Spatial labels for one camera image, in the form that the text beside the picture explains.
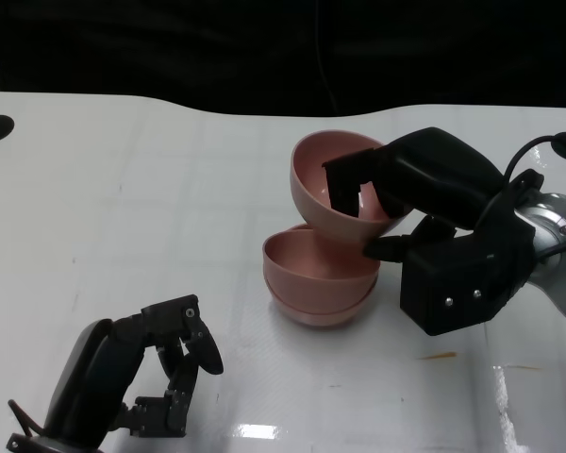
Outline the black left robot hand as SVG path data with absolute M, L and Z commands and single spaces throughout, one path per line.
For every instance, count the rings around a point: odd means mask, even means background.
M 169 379 L 161 397 L 125 393 L 144 352 L 155 348 Z M 108 432 L 126 428 L 142 438 L 182 438 L 199 370 L 224 371 L 191 294 L 160 302 L 116 321 L 103 319 L 79 335 L 53 393 L 43 434 L 68 445 L 97 448 Z

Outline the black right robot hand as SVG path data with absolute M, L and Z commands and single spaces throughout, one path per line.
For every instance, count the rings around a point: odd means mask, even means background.
M 332 209 L 358 215 L 372 184 L 382 209 L 424 219 L 408 235 L 368 240 L 365 257 L 402 265 L 400 308 L 426 334 L 492 319 L 536 266 L 535 229 L 515 210 L 541 174 L 513 182 L 467 143 L 436 127 L 324 163 Z

